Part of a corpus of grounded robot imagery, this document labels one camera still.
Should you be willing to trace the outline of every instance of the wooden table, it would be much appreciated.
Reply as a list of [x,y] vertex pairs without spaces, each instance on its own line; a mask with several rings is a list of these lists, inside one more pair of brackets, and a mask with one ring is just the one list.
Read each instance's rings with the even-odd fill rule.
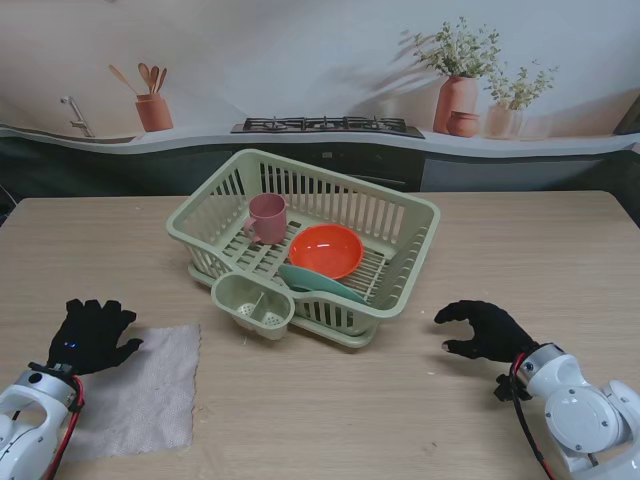
[[[445,354],[471,330],[432,319],[455,300],[494,302],[594,383],[640,390],[640,232],[599,192],[423,196],[442,221],[409,305],[352,354],[294,328],[247,336],[217,311],[165,232],[180,198],[26,200],[0,228],[0,386],[46,360],[67,300],[114,298],[138,327],[202,326],[194,442],[69,465],[61,480],[542,479],[492,395],[506,365]],[[542,405],[526,408],[544,444]]]

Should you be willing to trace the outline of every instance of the orange plate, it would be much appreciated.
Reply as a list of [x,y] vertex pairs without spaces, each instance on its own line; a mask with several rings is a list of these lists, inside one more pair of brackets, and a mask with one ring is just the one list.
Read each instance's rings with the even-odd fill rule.
[[292,264],[334,280],[353,273],[363,256],[360,237],[347,227],[332,224],[307,228],[293,239],[289,249]]

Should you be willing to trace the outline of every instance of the red cable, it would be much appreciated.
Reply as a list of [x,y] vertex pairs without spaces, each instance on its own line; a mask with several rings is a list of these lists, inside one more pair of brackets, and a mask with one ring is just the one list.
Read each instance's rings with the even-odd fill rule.
[[73,381],[78,387],[78,398],[77,398],[77,410],[73,412],[71,415],[71,420],[69,420],[69,427],[67,427],[67,431],[64,434],[64,438],[60,443],[60,447],[56,453],[53,462],[51,462],[51,466],[49,467],[49,473],[47,474],[47,480],[53,480],[56,476],[56,472],[58,471],[58,467],[60,466],[60,462],[62,461],[62,455],[64,455],[64,451],[67,449],[69,445],[69,440],[71,440],[71,435],[73,435],[73,430],[76,428],[76,423],[78,423],[78,417],[80,417],[80,409],[84,406],[84,387],[82,386],[82,382],[80,379],[74,375]]
[[[516,358],[514,369],[513,369],[514,374],[518,373],[518,370],[520,369],[520,365],[522,365],[522,362],[524,362],[524,357],[525,357],[525,354],[521,353],[520,355],[518,355],[518,358]],[[538,450],[538,452],[540,452],[540,449],[538,448],[538,445],[535,442],[534,442],[534,446],[535,446],[536,450]],[[544,471],[547,474],[547,476],[550,479],[555,480],[555,476],[553,475],[553,472],[551,471],[551,468],[549,467],[549,464],[547,463],[547,461],[544,458],[542,458],[540,460],[540,465],[544,469]]]

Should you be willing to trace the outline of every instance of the green plate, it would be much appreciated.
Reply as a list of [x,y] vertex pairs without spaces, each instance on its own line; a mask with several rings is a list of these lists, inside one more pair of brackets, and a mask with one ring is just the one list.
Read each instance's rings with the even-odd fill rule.
[[284,280],[284,283],[292,290],[298,292],[317,291],[333,293],[339,297],[366,305],[362,297],[350,288],[313,270],[296,267],[294,265],[280,265],[278,273],[280,274],[280,278]]

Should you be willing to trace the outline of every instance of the white wall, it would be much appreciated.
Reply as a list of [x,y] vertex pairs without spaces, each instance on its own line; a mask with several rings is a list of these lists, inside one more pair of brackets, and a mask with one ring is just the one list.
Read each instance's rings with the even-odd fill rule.
[[514,67],[560,66],[530,109],[556,135],[611,133],[640,91],[638,0],[4,0],[0,123],[77,135],[59,102],[72,95],[98,135],[139,132],[107,65],[142,90],[146,62],[169,69],[176,127],[351,113],[430,128],[442,80],[403,40],[459,15],[497,28]]

